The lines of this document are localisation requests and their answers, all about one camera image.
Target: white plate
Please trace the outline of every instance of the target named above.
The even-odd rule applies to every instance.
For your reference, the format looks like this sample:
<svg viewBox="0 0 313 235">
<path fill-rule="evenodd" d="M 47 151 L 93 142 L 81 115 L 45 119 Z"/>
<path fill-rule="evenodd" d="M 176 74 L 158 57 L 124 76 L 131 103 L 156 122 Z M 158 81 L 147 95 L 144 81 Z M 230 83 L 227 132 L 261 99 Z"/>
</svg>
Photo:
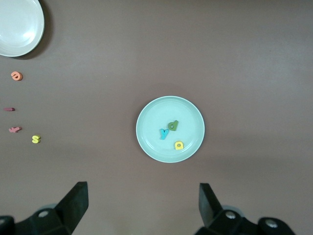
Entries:
<svg viewBox="0 0 313 235">
<path fill-rule="evenodd" d="M 168 130 L 164 139 L 161 129 Z M 201 146 L 204 121 L 190 101 L 178 96 L 163 96 L 143 108 L 136 134 L 141 148 L 150 157 L 164 163 L 177 163 L 191 157 Z M 175 148 L 178 141 L 183 143 L 182 149 Z"/>
<path fill-rule="evenodd" d="M 0 0 L 0 54 L 21 56 L 33 50 L 45 27 L 38 0 Z"/>
</svg>

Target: screw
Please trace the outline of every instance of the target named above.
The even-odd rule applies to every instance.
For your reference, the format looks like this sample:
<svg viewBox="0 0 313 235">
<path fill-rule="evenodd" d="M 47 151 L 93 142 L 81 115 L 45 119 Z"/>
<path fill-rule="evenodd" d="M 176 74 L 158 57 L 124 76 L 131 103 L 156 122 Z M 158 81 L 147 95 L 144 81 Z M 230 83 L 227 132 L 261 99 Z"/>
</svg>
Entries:
<svg viewBox="0 0 313 235">
<path fill-rule="evenodd" d="M 234 218 L 236 218 L 235 213 L 234 213 L 234 212 L 231 212 L 231 211 L 227 211 L 227 212 L 226 212 L 226 216 L 227 216 L 228 219 L 234 219 Z"/>
<path fill-rule="evenodd" d="M 44 218 L 44 217 L 47 216 L 48 214 L 49 214 L 48 211 L 42 211 L 42 212 L 39 213 L 38 217 Z"/>
<path fill-rule="evenodd" d="M 271 219 L 267 219 L 265 221 L 266 225 L 273 228 L 273 229 L 276 229 L 278 227 L 278 225 L 276 224 L 276 222 L 274 220 L 271 220 Z"/>
</svg>

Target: brown surface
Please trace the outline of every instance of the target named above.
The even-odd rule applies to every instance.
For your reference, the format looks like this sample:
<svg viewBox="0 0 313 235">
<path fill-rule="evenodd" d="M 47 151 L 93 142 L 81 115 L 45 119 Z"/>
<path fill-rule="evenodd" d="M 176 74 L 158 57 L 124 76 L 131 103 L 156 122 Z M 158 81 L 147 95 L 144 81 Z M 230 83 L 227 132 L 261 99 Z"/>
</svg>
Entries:
<svg viewBox="0 0 313 235">
<path fill-rule="evenodd" d="M 75 235 L 192 235 L 208 182 L 252 222 L 312 233 L 312 1 L 42 5 L 39 46 L 0 56 L 0 105 L 16 108 L 0 114 L 0 214 L 20 221 L 88 181 Z M 141 109 L 164 95 L 193 102 L 206 124 L 177 164 L 151 159 L 135 136 Z"/>
</svg>

